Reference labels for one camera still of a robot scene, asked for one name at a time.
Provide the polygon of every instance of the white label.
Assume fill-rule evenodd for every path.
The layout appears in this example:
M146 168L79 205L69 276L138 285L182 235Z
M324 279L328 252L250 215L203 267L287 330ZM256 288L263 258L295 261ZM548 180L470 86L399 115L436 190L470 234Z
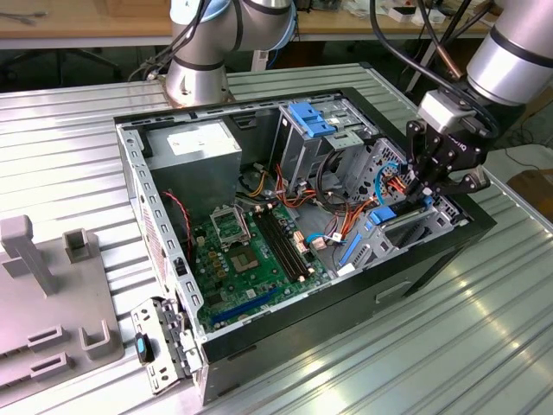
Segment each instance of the white label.
M219 147L228 139L219 123L202 124L196 130L177 132L167 137L176 156L202 151L208 147Z
M355 267L350 262L349 264L342 266L336 273L338 274L338 277L343 277L352 271L355 271Z

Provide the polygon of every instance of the wooden table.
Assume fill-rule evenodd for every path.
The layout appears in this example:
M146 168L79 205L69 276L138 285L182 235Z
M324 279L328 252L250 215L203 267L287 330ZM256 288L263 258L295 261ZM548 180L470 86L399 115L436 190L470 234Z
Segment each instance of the wooden table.
M111 17L104 0L0 0L0 11L29 13L45 10L35 26L0 18L0 49L92 48L162 45L171 42L171 23L166 18ZM339 12L300 12L299 40L375 40L368 19ZM421 27L380 16L381 29L391 39L411 39ZM447 22L437 27L444 30ZM464 37L484 37L489 28L474 25Z

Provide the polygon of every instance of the green circuit board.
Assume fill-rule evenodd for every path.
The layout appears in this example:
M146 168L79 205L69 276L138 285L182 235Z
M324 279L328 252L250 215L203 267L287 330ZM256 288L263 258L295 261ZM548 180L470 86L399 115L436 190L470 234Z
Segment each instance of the green circuit board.
M296 230L294 221L284 207L274 208L272 214L283 230L288 233ZM303 282L291 282L270 249L270 244L257 228L253 214L246 213L244 217L251 240L247 245L238 243L226 250L221 248L210 220L193 229L196 240L203 238L202 246L199 244L197 248L194 276L204 298L198 317L207 332L213 332L305 291L321 287L331 279L322 263L308 254L308 258L301 256L301 259L311 273ZM295 244L292 238L289 240L292 245ZM256 301L261 304L255 307L247 305ZM240 306L245 306L247 310L220 320L226 312Z

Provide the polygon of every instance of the motherboard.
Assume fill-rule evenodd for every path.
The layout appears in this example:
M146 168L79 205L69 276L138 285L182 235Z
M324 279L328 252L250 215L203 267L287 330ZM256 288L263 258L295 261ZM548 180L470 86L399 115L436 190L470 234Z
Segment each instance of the motherboard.
M223 209L193 229L197 241L194 275L205 301L198 317L206 332L330 281L285 207L247 213L236 206ZM242 236L230 245L221 242L234 235Z

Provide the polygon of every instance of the sticker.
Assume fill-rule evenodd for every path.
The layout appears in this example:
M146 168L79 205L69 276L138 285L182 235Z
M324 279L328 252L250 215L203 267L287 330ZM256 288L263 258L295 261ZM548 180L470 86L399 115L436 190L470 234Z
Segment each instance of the sticker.
M194 153L227 144L229 137L219 122L190 125L193 130L170 134L167 141L176 156Z

